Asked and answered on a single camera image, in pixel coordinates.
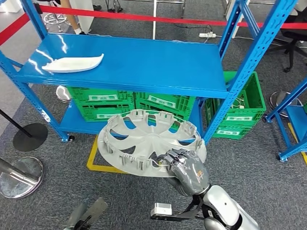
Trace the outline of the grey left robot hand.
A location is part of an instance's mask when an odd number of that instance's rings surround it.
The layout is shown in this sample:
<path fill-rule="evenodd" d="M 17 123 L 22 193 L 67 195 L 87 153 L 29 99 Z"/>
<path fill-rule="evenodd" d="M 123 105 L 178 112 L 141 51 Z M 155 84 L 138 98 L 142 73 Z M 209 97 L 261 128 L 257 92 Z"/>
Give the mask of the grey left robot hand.
<path fill-rule="evenodd" d="M 86 212 L 87 206 L 88 203 L 86 201 L 83 201 L 80 205 L 75 208 L 69 217 L 64 230 L 73 230 L 80 220 L 80 218 Z"/>

